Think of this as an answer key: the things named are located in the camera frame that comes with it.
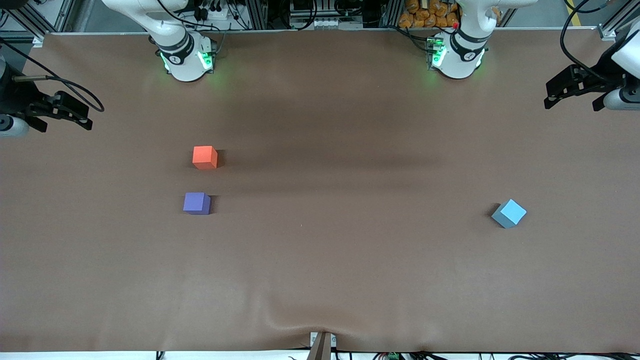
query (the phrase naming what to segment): green led light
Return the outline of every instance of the green led light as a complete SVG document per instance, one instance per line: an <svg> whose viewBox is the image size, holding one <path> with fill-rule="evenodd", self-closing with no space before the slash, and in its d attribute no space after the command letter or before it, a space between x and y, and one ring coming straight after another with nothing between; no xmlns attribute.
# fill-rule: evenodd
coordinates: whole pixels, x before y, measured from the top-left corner
<svg viewBox="0 0 640 360"><path fill-rule="evenodd" d="M204 67L205 69L211 69L213 61L209 53L201 53L199 51L198 57L200 59L200 62L202 63L202 67Z"/></svg>
<svg viewBox="0 0 640 360"><path fill-rule="evenodd" d="M169 71L169 64L167 64L166 62L166 58L164 57L164 55L162 53L160 53L160 57L162 58L162 61L164 63L164 68Z"/></svg>
<svg viewBox="0 0 640 360"><path fill-rule="evenodd" d="M447 54L447 48L446 46L442 46L440 48L440 50L438 50L434 55L433 55L433 66L440 66L442 65L442 60L444 59L444 56Z"/></svg>

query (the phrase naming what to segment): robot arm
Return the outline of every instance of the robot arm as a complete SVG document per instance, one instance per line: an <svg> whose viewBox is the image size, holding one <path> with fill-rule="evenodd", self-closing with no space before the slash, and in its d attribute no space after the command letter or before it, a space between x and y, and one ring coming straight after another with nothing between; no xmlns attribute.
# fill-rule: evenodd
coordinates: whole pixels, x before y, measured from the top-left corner
<svg viewBox="0 0 640 360"><path fill-rule="evenodd" d="M177 11L187 6L188 0L102 0L149 32L158 46L164 67L180 81L194 81L212 72L215 42L195 31L187 31L183 23L171 17L167 11Z"/></svg>
<svg viewBox="0 0 640 360"><path fill-rule="evenodd" d="M640 19L628 33L618 35L591 70L600 76L571 64L549 80L545 108L567 97L600 92L603 94L593 101L594 111L640 110Z"/></svg>
<svg viewBox="0 0 640 360"><path fill-rule="evenodd" d="M436 35L442 39L440 50L435 53L431 64L442 74L463 79L480 66L487 40L497 23L492 8L521 8L533 5L537 0L458 0L462 9L460 27L452 32L443 31Z"/></svg>
<svg viewBox="0 0 640 360"><path fill-rule="evenodd" d="M53 96L41 93L34 80L46 76L24 76L0 56L0 136L22 136L29 127L44 133L47 123L39 117L75 122L91 130L93 122L87 117L89 107L64 91Z"/></svg>

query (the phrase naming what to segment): wire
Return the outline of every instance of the wire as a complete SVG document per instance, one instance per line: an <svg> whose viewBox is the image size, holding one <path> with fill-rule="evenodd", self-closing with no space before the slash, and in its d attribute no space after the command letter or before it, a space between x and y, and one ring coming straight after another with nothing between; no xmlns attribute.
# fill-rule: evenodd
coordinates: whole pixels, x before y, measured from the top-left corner
<svg viewBox="0 0 640 360"><path fill-rule="evenodd" d="M311 2L311 7L309 8L309 20L302 28L298 29L298 31L308 28L316 20L316 15L318 14L318 4L316 4L316 0L309 1Z"/></svg>
<svg viewBox="0 0 640 360"><path fill-rule="evenodd" d="M575 16L575 14L578 12L578 10L580 10L580 8L582 8L589 0L582 0L582 2L580 2L572 11L571 14L569 14L569 17L566 18L566 21L564 22L564 26L562 27L562 31L560 32L560 49L562 49L562 52L564 53L564 55L569 58L569 60L573 61L574 64L580 66L581 68L583 68L586 72L590 73L591 75L593 75L594 77L596 77L598 80L604 82L604 83L613 83L611 80L604 78L602 75L598 74L597 72L595 72L592 68L588 67L587 65L583 64L580 60L578 60L574 55L572 55L571 53L569 53L569 50L567 50L566 45L564 44L564 36L566 34L566 30L569 28L569 24L571 23L571 19L573 18L573 16Z"/></svg>
<svg viewBox="0 0 640 360"><path fill-rule="evenodd" d="M229 32L229 30L226 30L225 33L222 35L222 40L220 41L220 46L218 46L218 48L216 49L216 55L220 53L220 51L222 51L222 45L225 44L225 38L227 37L227 33Z"/></svg>
<svg viewBox="0 0 640 360"><path fill-rule="evenodd" d="M0 20L2 20L2 18L4 18L4 20L2 21L2 24L0 24L0 28L2 28L6 22L9 20L9 13L7 13L6 11L2 11L2 15L0 15Z"/></svg>
<svg viewBox="0 0 640 360"><path fill-rule="evenodd" d="M416 40L422 40L422 41L426 41L427 40L427 38L418 37L418 36L409 34L409 29L406 29L406 32L405 32L401 28L398 28L397 26L394 26L394 25L387 25L385 27L386 28L390 28L390 29L394 29L394 30L396 30L397 32L399 32L400 34L402 34L402 35L404 35L406 37L412 37L412 38L414 38Z"/></svg>
<svg viewBox="0 0 640 360"><path fill-rule="evenodd" d="M426 47L422 47L420 46L420 44L418 44L418 42L416 41L416 39L413 38L413 36L409 36L409 39L411 40L411 42L420 50L424 51L425 53L428 53L429 50L427 50Z"/></svg>
<svg viewBox="0 0 640 360"><path fill-rule="evenodd" d="M161 0L156 0L156 1L157 1L158 4L160 4L160 6L162 6L162 9L164 10L164 12L166 12L170 17L173 17L174 19L178 20L179 22L181 22L183 24L189 24L189 25L192 25L192 26L207 26L212 31L213 31L213 29L215 29L216 31L222 31L215 25L204 25L204 24L200 25L200 24L195 23L195 22L191 22L191 21L187 21L187 20L184 20L184 19L180 19L179 17L175 16L174 13L169 11L169 9L166 8L166 6L162 3Z"/></svg>
<svg viewBox="0 0 640 360"><path fill-rule="evenodd" d="M435 25L434 25L433 27L434 27L434 28L436 28L436 29L439 29L440 31L443 31L443 32L445 32L445 33L447 33L447 34L449 34L449 35L453 35L453 34L455 34L455 33L458 31L458 30L454 30L454 31L452 31L452 32L449 32L449 31L447 31L447 30L445 30L445 29L441 28L440 26L435 26Z"/></svg>
<svg viewBox="0 0 640 360"><path fill-rule="evenodd" d="M29 55L27 55L27 54L23 53L22 51L18 50L15 46L9 44L5 39L0 38L0 42L3 43L4 45L7 45L9 47L9 49L15 51L20 56L22 56L25 59L31 61L32 63L38 65L42 70L45 70L46 72L50 73L51 76L47 76L47 79L50 78L50 80L60 81L67 88L69 88L69 90L73 91L73 93L76 94L82 101L84 101L85 104L87 104L88 106L93 108L95 111L100 112L100 113L102 113L104 111L104 105L102 105L102 103L100 102L100 99L98 99L98 97L95 96L92 92L90 92L87 88L85 88L83 86L80 86L77 83L74 83L72 81L69 81L69 80L66 80L66 79L63 79L63 78L59 77L55 72L51 71L51 69L49 69L48 67L42 65L39 61L34 60ZM86 92L93 100L95 100L97 106L92 104L89 100L87 100L84 96L82 96L82 94L80 94L74 88L74 86L79 88L79 89L81 89L82 91Z"/></svg>
<svg viewBox="0 0 640 360"><path fill-rule="evenodd" d="M238 4L236 4L235 1L231 1L231 0L227 1L227 6L229 7L229 11L230 12L232 11L231 4L233 4L234 8L236 9L236 14L234 15L232 13L232 15L233 15L234 19L236 20L236 22L238 23L238 25L240 25L245 30L251 30L249 28L249 25L247 25L246 22L244 22L244 19L242 18L242 13L240 12L240 10L238 10Z"/></svg>
<svg viewBox="0 0 640 360"><path fill-rule="evenodd" d="M342 2L342 0L335 0L335 1L333 2L333 9L334 9L334 10L335 10L335 12L337 12L338 14L340 14L340 15L342 15L342 16L347 16L347 17L349 17L349 16L356 16L356 15L360 15L360 14L362 13L362 3L361 3L360 7L359 7L357 10L353 11L352 13L349 13L349 12L347 11L347 9L346 9L346 8L345 8L344 10L341 10L341 9L338 7L338 4L339 4L339 3L341 3L341 2Z"/></svg>
<svg viewBox="0 0 640 360"><path fill-rule="evenodd" d="M287 0L282 0L280 2L280 21L282 21L282 24L284 25L285 28L291 29L291 25L289 24L289 21L284 18L284 14L286 13L286 9L284 8L284 6L286 2Z"/></svg>
<svg viewBox="0 0 640 360"><path fill-rule="evenodd" d="M575 10L575 8L569 3L569 0L563 0L566 7L568 7L571 10ZM595 9L590 9L590 10L578 10L576 11L577 13L595 13L599 10L601 10L602 8L604 8L605 6L607 6L607 3L604 3L602 5L600 5L599 8L595 8Z"/></svg>
<svg viewBox="0 0 640 360"><path fill-rule="evenodd" d="M63 83L64 85L66 85L70 89L73 89L71 86L74 86L74 87L84 91L85 93L87 93L87 95L89 95L98 104L100 109L96 108L93 104L91 104L90 102L85 100L87 105L90 105L96 111L99 111L99 112L103 112L104 111L104 105L102 105L102 103L100 102L100 99L98 99L97 96L95 96L91 91L89 91L89 89L85 88L84 86L82 86L82 85L80 85L78 83L75 83L73 81L67 80L67 79L59 78L58 76L46 76L46 78L47 78L47 80L59 81L59 82Z"/></svg>

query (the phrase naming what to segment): brown table surface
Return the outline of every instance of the brown table surface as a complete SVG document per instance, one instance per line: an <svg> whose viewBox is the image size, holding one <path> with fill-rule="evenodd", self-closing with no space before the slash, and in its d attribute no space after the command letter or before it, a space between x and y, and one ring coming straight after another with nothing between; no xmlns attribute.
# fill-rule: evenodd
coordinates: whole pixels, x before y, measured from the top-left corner
<svg viewBox="0 0 640 360"><path fill-rule="evenodd" d="M595 95L544 110L558 35L496 32L462 81L395 32L229 35L195 83L146 36L47 37L35 58L107 111L0 141L2 350L319 329L344 350L640 350L640 121ZM611 44L568 43L588 63ZM195 169L194 145L224 166ZM183 213L186 192L215 214ZM509 198L528 214L505 230Z"/></svg>

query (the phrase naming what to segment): foam block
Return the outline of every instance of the foam block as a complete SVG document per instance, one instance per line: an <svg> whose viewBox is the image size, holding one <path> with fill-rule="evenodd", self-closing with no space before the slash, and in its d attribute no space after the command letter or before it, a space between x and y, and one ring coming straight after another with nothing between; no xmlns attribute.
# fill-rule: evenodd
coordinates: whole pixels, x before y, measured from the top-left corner
<svg viewBox="0 0 640 360"><path fill-rule="evenodd" d="M491 217L502 225L503 228L509 229L518 225L520 219L527 213L527 210L518 205L513 199L503 202L498 210Z"/></svg>
<svg viewBox="0 0 640 360"><path fill-rule="evenodd" d="M191 215L208 215L211 198L205 193L187 193L182 210Z"/></svg>
<svg viewBox="0 0 640 360"><path fill-rule="evenodd" d="M213 146L194 146L193 164L200 170L218 167L218 152Z"/></svg>

